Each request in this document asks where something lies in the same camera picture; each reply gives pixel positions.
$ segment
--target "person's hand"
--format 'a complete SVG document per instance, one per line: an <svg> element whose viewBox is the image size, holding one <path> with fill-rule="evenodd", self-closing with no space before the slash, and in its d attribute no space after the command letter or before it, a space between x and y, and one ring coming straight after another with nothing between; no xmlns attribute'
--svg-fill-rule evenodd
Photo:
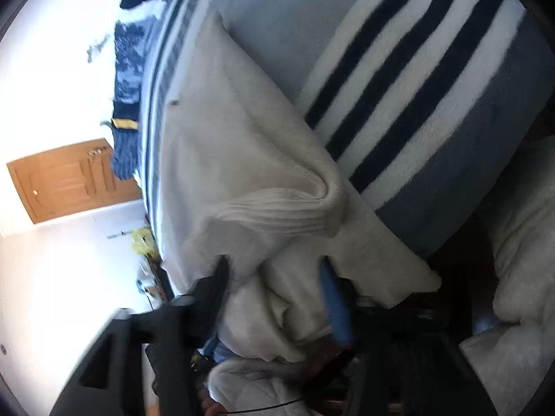
<svg viewBox="0 0 555 416"><path fill-rule="evenodd" d="M202 387L199 390L198 395L201 401L201 407L204 411L204 416L217 416L227 412L221 403L216 402L212 397L210 397L210 394L208 394L208 390L205 387Z"/></svg>

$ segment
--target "wire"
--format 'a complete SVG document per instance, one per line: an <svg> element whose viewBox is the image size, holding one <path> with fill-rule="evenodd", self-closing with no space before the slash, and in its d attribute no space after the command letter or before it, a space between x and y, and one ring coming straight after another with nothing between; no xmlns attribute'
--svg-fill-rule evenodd
<svg viewBox="0 0 555 416"><path fill-rule="evenodd" d="M256 411L273 410L274 408L285 407L287 405L291 405L293 403L300 402L301 400L304 400L304 397L300 397L300 398L295 399L295 400L290 400L290 401L285 402L285 403L280 403L278 405L272 405L271 407L253 408L251 410L241 410L241 411L222 411L220 414L242 414L242 413L254 413Z"/></svg>

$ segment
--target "door panel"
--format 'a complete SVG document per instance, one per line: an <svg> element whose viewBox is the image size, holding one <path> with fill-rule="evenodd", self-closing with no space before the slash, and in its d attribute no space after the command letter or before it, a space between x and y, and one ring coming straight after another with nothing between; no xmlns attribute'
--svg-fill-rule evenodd
<svg viewBox="0 0 555 416"><path fill-rule="evenodd" d="M33 223L87 209L140 199L134 180L112 173L112 149L104 139L56 148L8 164Z"/></svg>

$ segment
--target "striped bed sheet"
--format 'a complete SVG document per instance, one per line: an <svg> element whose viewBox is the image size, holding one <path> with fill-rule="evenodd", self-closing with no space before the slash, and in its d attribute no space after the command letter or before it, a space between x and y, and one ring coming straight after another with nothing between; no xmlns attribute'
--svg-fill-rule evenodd
<svg viewBox="0 0 555 416"><path fill-rule="evenodd" d="M199 1L168 0L145 67L140 174L157 238L164 108ZM555 59L518 0L211 1L422 257L476 208L555 87Z"/></svg>

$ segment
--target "white wall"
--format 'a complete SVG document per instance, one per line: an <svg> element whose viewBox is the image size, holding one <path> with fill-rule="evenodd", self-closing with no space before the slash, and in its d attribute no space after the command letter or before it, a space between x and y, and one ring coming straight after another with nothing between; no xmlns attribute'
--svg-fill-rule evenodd
<svg viewBox="0 0 555 416"><path fill-rule="evenodd" d="M102 137L113 96L113 44L87 48L114 21L120 0L29 0L0 42L0 234L32 225L5 163Z"/></svg>
<svg viewBox="0 0 555 416"><path fill-rule="evenodd" d="M149 311L130 236L142 202L0 239L0 373L29 416L47 416L74 365L117 308Z"/></svg>

